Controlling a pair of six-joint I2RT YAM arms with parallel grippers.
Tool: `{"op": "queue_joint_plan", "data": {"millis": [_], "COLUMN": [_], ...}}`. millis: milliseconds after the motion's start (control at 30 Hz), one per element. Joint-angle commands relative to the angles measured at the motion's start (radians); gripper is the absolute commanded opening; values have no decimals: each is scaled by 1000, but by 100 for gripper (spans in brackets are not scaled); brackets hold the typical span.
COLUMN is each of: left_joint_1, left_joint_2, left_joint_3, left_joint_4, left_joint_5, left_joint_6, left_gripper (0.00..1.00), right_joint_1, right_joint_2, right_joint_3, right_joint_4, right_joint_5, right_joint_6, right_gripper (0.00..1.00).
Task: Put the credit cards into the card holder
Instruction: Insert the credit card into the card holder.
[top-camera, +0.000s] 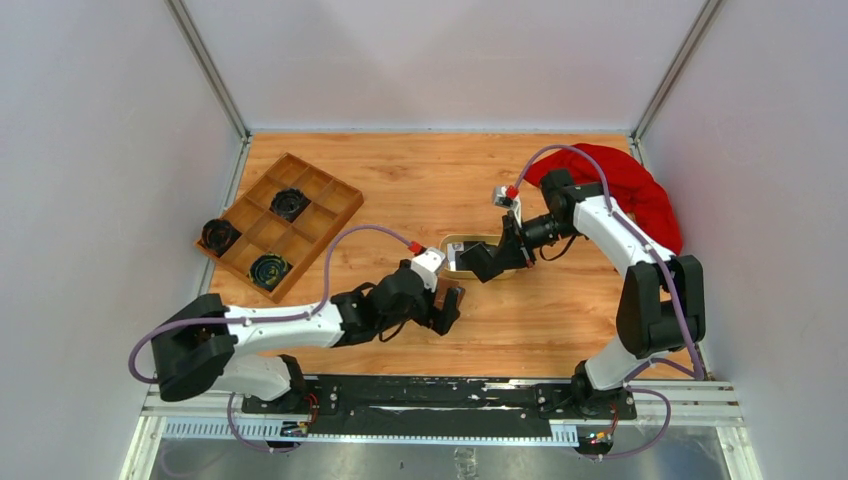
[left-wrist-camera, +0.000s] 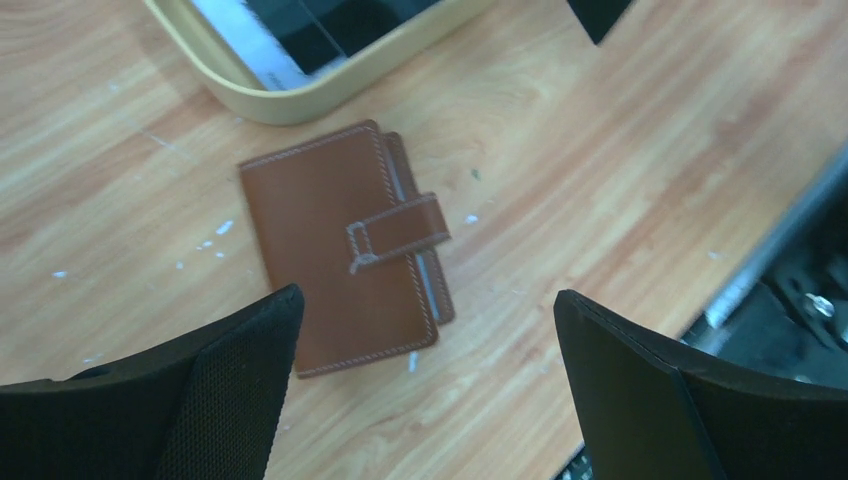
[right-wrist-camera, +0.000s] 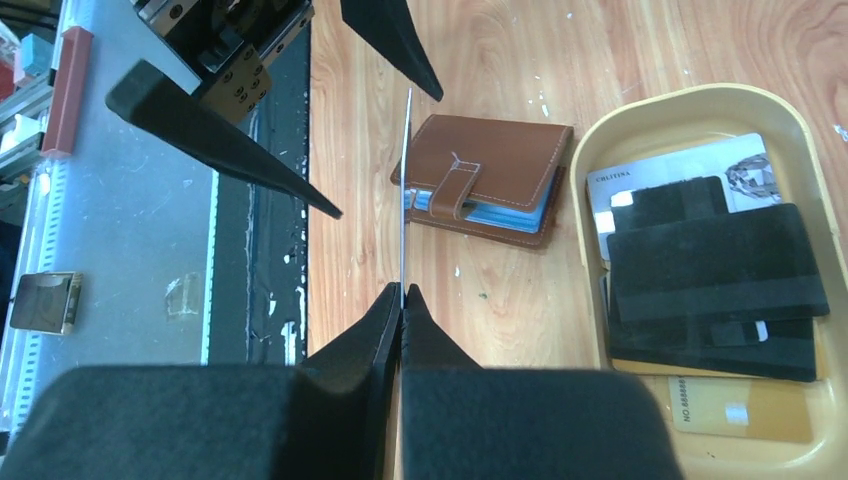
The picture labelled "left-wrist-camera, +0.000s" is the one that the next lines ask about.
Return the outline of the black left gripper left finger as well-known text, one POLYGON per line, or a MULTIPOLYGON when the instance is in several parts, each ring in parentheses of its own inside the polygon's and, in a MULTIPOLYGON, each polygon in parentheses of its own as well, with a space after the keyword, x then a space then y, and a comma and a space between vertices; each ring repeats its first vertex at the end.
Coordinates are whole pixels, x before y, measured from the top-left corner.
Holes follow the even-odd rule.
POLYGON ((289 285, 65 380, 1 389, 5 479, 260 479, 304 297, 289 285))

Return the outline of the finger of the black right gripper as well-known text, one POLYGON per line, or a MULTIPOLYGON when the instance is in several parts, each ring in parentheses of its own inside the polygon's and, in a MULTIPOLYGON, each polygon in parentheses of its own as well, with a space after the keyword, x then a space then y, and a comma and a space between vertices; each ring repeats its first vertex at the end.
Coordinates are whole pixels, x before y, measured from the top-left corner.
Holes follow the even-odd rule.
POLYGON ((632 0, 568 0, 569 7, 598 46, 625 14, 632 0))

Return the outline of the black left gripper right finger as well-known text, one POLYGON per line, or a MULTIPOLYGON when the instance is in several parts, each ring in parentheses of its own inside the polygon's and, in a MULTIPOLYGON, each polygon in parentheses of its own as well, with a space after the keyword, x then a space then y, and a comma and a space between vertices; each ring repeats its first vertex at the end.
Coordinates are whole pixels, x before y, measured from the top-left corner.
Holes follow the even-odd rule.
POLYGON ((574 290, 556 331, 597 479, 843 479, 847 393, 760 373, 574 290))

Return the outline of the brown leather card holder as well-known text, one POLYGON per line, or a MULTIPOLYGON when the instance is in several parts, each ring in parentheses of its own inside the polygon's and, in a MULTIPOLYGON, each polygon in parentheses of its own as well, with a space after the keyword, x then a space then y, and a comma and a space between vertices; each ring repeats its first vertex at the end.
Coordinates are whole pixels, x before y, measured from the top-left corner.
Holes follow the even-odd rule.
POLYGON ((399 134, 364 120, 247 160, 238 173, 269 285, 300 287, 294 370, 310 378, 434 345, 455 315, 450 238, 399 134))

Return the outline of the black card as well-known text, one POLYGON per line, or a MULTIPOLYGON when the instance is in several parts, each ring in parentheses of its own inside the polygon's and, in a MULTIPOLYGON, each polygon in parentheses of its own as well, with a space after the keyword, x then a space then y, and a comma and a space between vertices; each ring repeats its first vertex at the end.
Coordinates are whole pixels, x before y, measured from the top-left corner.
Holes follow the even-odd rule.
POLYGON ((247 7, 305 74, 350 58, 436 0, 248 0, 247 7))

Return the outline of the beige oval tray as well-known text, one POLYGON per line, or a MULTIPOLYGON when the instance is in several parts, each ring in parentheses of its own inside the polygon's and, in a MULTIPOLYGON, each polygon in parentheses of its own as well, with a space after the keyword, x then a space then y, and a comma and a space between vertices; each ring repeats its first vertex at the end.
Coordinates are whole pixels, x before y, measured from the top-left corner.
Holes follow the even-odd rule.
POLYGON ((316 82, 286 91, 260 86, 189 1, 147 1, 147 9, 181 50, 198 79, 245 119, 290 126, 324 116, 396 67, 479 16, 489 1, 440 1, 357 53, 316 82))

